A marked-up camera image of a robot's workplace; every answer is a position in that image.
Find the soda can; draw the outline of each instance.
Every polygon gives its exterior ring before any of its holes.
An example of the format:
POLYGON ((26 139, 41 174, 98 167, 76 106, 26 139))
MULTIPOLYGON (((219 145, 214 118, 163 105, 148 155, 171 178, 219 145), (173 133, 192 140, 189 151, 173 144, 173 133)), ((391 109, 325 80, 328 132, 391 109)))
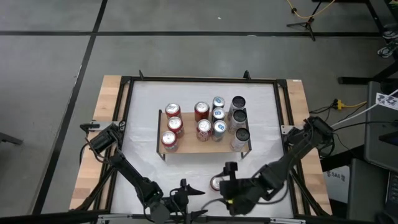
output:
POLYGON ((197 126, 197 138, 199 141, 209 140, 211 135, 211 123, 206 119, 202 119, 198 122, 197 126))
POLYGON ((243 149, 243 146, 249 141, 250 133, 246 128, 239 128, 232 138, 229 147, 234 152, 240 152, 243 149))
POLYGON ((211 132, 211 138, 213 141, 221 141, 226 131, 226 123, 224 121, 216 121, 213 124, 213 130, 211 132))
POLYGON ((174 116, 178 116, 179 118, 181 118, 181 108, 180 105, 176 103, 169 103, 164 111, 166 113, 167 119, 170 119, 174 116))
POLYGON ((223 121, 225 118, 225 111, 223 108, 214 108, 212 112, 211 122, 223 121))
POLYGON ((213 99, 213 106, 211 107, 211 110, 214 110, 214 108, 217 108, 217 107, 224 108, 224 105, 225 105, 224 98, 222 98, 220 96, 216 96, 213 99))
POLYGON ((215 191, 220 191, 220 182, 223 181, 222 177, 212 177, 210 180, 210 187, 215 191))
POLYGON ((199 122, 202 119, 209 118, 209 105, 203 101, 195 104, 195 121, 199 122))
POLYGON ((236 130, 244 126, 247 119, 248 116, 244 110, 236 110, 229 122, 228 132, 234 134, 236 130))
POLYGON ((242 96, 235 96, 232 99, 231 105, 229 106, 228 121, 231 120, 232 115, 236 110, 243 110, 244 105, 246 105, 246 100, 242 96))
POLYGON ((162 135, 162 144, 167 152, 175 152, 178 149, 178 145, 174 132, 165 131, 162 135))
POLYGON ((181 138, 184 135, 184 127, 181 118, 179 117, 172 117, 169 119, 167 123, 169 130, 174 132, 177 138, 181 138))

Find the gray floor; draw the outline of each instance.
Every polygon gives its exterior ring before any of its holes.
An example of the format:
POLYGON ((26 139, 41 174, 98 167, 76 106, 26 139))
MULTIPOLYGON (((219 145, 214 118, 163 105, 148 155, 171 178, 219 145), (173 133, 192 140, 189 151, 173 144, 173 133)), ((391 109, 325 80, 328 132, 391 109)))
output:
MULTIPOLYGON (((293 3, 304 16, 316 6, 293 3)), ((0 30, 92 30, 100 4, 4 0, 0 30)), ((383 23, 391 21, 385 5, 374 7, 383 23)), ((100 30, 295 32, 285 24, 297 21, 282 0, 109 0, 100 30)), ((377 31, 362 4, 334 4, 313 28, 377 31)), ((0 216, 30 212, 87 43, 88 37, 0 36, 0 131, 24 139, 22 146, 0 144, 0 216)), ((103 75, 138 75, 141 69, 147 76, 241 77, 249 70, 253 78, 302 79, 313 110, 334 98, 366 100, 366 86, 339 85, 336 77, 371 77, 388 66, 391 59, 376 55, 383 45, 381 38, 348 37, 97 37, 44 212, 68 209, 84 138, 78 125, 91 120, 103 75)), ((332 111, 328 122, 349 112, 332 111)), ((340 136, 348 147, 357 146, 363 127, 340 136)), ((338 144, 336 151, 342 150, 338 144)))

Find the can lid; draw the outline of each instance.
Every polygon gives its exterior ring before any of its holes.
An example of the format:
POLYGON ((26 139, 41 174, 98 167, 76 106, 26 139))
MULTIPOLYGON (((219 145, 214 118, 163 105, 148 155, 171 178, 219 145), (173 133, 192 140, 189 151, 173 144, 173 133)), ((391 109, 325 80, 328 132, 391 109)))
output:
POLYGON ((224 99, 223 99, 222 97, 216 96, 216 97, 214 97, 214 99, 213 99, 213 104, 214 104, 216 107, 220 107, 220 106, 224 106, 225 101, 224 101, 224 99))
POLYGON ((242 96, 235 96, 232 99, 232 104, 237 108, 243 108, 246 104, 246 100, 242 96))
POLYGON ((165 111, 166 111, 167 113, 169 113, 169 114, 174 114, 174 113, 176 113, 179 109, 180 109, 180 106, 179 106, 178 104, 176 104, 176 103, 169 103, 169 104, 166 106, 165 111))
POLYGON ((206 112, 209 110, 209 105, 203 101, 199 101, 196 105, 195 108, 199 112, 206 112))
POLYGON ((213 127, 218 133, 223 133, 226 130, 226 123, 224 121, 216 121, 213 127))
POLYGON ((175 134, 171 131, 166 131, 162 135, 162 142, 164 144, 172 144, 175 141, 175 134))
POLYGON ((243 122, 248 118, 246 112, 244 110, 236 110, 234 112, 234 120, 237 122, 243 122))
POLYGON ((182 124, 182 121, 179 117, 171 117, 169 119, 168 126, 171 129, 177 129, 177 128, 181 127, 181 124, 182 124))
POLYGON ((206 120, 206 119, 201 119, 198 122, 198 129, 199 131, 209 131, 211 128, 211 124, 210 121, 206 120))
POLYGON ((247 130, 246 128, 239 128, 236 131, 236 138, 240 141, 247 141, 250 138, 250 133, 249 130, 247 130))
POLYGON ((210 185, 214 190, 219 190, 220 182, 223 180, 224 180, 224 178, 222 178, 222 177, 212 177, 210 180, 210 185))
POLYGON ((225 117, 225 111, 223 108, 214 108, 213 117, 217 119, 223 119, 225 117))

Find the red soda can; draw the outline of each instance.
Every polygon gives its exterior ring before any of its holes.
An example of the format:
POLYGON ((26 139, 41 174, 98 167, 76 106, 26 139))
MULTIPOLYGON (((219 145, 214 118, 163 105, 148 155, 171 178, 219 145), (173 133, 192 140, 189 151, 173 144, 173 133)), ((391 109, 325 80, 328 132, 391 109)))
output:
POLYGON ((209 105, 203 101, 199 101, 195 104, 195 121, 199 122, 202 119, 208 119, 209 111, 209 105))
POLYGON ((167 119, 170 119, 174 116, 178 116, 179 118, 181 118, 181 108, 180 105, 176 103, 169 103, 164 111, 166 113, 167 119))
POLYGON ((178 145, 174 132, 165 131, 162 135, 162 144, 167 152, 175 152, 178 149, 178 145))
POLYGON ((177 138, 181 138, 184 135, 184 127, 182 125, 182 120, 179 117, 170 118, 167 126, 170 131, 174 132, 177 138))
POLYGON ((211 123, 206 119, 202 119, 198 122, 197 126, 197 138, 199 141, 207 141, 211 136, 211 123))

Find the tripod stand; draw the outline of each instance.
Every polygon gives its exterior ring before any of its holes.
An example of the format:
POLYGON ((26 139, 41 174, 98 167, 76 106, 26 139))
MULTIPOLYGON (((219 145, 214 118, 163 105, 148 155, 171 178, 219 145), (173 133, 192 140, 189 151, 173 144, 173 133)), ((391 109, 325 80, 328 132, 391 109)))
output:
POLYGON ((317 12, 319 6, 321 5, 322 1, 320 1, 317 5, 317 7, 315 8, 315 10, 312 12, 311 17, 306 21, 306 22, 298 22, 298 23, 293 23, 293 24, 287 24, 287 27, 293 27, 293 26, 302 26, 304 27, 306 30, 308 30, 310 32, 311 35, 311 39, 312 41, 315 41, 315 37, 313 35, 312 32, 312 28, 311 28, 311 23, 313 22, 314 18, 313 15, 317 12))

